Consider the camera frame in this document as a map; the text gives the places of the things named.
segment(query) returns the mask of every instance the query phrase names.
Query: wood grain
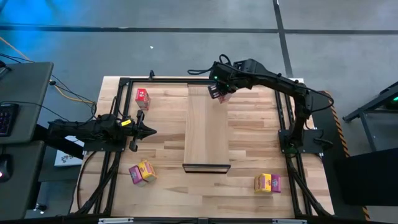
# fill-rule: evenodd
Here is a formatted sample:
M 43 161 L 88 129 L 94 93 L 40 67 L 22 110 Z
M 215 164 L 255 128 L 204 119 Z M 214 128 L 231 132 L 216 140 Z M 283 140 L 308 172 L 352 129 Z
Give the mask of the wood grain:
M 120 77 L 104 77 L 98 98 L 98 114 L 108 113 Z M 130 114 L 138 109 L 134 102 L 137 88 L 146 88 L 152 99 L 145 124 L 158 133 L 138 143 L 138 151 L 122 154 L 114 195 L 112 216 L 138 217 L 293 217 L 292 199 L 284 156 L 280 153 L 279 121 L 274 91 L 255 86 L 239 90 L 228 102 L 228 147 L 231 169 L 222 174 L 186 174 L 182 169 L 188 105 L 186 84 L 135 83 Z M 81 201 L 93 193 L 100 179 L 103 152 L 88 163 L 80 186 Z M 322 161 L 303 154 L 309 189 L 333 213 Z M 158 175 L 145 187 L 132 184 L 128 168 L 147 159 Z M 279 174 L 281 194 L 255 194 L 253 178 L 267 172 Z M 108 188 L 103 197 L 104 208 Z M 297 190 L 304 212 L 301 190 Z M 71 212 L 76 211 L 76 200 Z
M 229 164 L 227 103 L 211 99 L 207 86 L 188 86 L 185 164 Z

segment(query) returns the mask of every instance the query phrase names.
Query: wooden table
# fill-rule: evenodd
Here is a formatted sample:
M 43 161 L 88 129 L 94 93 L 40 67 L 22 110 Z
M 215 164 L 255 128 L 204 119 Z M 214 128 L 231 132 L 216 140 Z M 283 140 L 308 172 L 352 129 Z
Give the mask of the wooden table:
M 97 114 L 109 113 L 119 79 L 120 77 L 104 77 L 98 98 Z M 128 150 L 126 146 L 127 150 L 122 153 L 112 216 L 294 217 L 285 157 L 279 148 L 277 131 L 280 126 L 273 90 L 263 86 L 256 86 L 252 90 L 242 89 L 228 102 L 231 169 L 227 174 L 186 174 L 182 163 L 187 115 L 187 84 L 135 83 L 129 110 L 132 117 L 135 117 L 138 110 L 134 102 L 137 88 L 146 88 L 149 92 L 152 101 L 144 123 L 156 129 L 157 134 L 139 142 L 137 152 Z M 120 107 L 122 109 L 125 92 Z M 82 203 L 98 185 L 103 157 L 103 152 L 97 153 L 86 167 L 81 180 Z M 133 185 L 128 168 L 142 159 L 150 161 L 158 179 L 145 187 L 138 187 Z M 302 160 L 308 188 L 326 211 L 333 213 L 322 161 L 313 154 L 302 154 Z M 254 176 L 261 173 L 279 174 L 282 193 L 255 194 Z M 297 189 L 300 208 L 305 212 L 301 190 L 298 186 Z M 107 196 L 108 189 L 105 189 L 102 209 Z M 74 200 L 71 212 L 76 210 L 76 200 Z

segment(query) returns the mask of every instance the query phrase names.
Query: yellow box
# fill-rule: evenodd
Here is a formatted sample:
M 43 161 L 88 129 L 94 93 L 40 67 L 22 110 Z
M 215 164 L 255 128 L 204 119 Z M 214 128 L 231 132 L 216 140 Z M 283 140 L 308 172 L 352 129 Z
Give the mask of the yellow box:
M 254 178 L 255 192 L 271 192 L 271 175 L 260 174 Z
M 147 160 L 143 160 L 138 164 L 139 172 L 144 180 L 151 182 L 156 179 L 154 168 Z

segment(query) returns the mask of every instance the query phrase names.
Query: yellow cable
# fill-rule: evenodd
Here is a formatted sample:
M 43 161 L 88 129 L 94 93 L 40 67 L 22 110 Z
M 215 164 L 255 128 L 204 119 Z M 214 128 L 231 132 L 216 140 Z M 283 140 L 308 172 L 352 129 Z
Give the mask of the yellow cable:
M 21 51 L 19 51 L 18 49 L 16 49 L 14 46 L 12 46 L 9 42 L 7 42 L 6 40 L 4 40 L 2 37 L 0 37 L 0 40 L 3 41 L 5 44 L 7 44 L 8 46 L 10 46 L 10 48 L 12 48 L 13 50 L 15 50 L 20 56 L 22 56 L 24 59 L 26 60 L 31 60 L 28 57 L 26 57 L 26 55 L 24 55 Z M 92 101 L 88 101 L 88 100 L 81 100 L 81 99 L 77 99 L 77 98 L 72 98 L 70 96 L 65 95 L 61 89 L 59 89 L 57 86 L 54 86 L 55 89 L 58 90 L 58 92 L 65 98 L 69 99 L 69 100 L 73 100 L 73 101 L 77 101 L 77 102 L 84 102 L 84 103 L 94 103 Z

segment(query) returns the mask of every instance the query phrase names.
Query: concrete floor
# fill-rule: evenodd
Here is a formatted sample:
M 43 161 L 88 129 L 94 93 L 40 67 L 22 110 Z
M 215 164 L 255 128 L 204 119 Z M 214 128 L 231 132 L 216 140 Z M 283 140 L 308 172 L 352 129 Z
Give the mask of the concrete floor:
M 285 29 L 398 29 L 395 0 L 279 0 L 279 4 Z M 9 0 L 0 14 L 0 22 L 277 28 L 272 0 Z M 147 75 L 153 69 L 159 76 L 182 76 L 187 75 L 189 68 L 208 68 L 219 54 L 226 54 L 233 61 L 254 58 L 271 71 L 285 73 L 278 34 L 0 31 L 0 36 L 32 60 L 54 62 L 53 74 L 73 91 L 92 100 L 97 99 L 105 75 Z M 316 90 L 330 91 L 340 117 L 397 81 L 397 35 L 287 34 L 286 41 L 294 77 L 304 78 Z M 17 56 L 4 44 L 0 44 L 0 50 Z M 52 87 L 44 105 L 70 120 L 90 116 L 85 105 L 66 100 Z M 39 123 L 47 125 L 47 121 L 56 118 L 42 110 Z M 351 155 L 370 152 L 359 120 L 342 126 Z M 65 184 L 68 190 L 73 187 Z M 64 201 L 69 196 L 54 200 Z M 398 223 L 396 207 L 368 209 L 374 221 Z

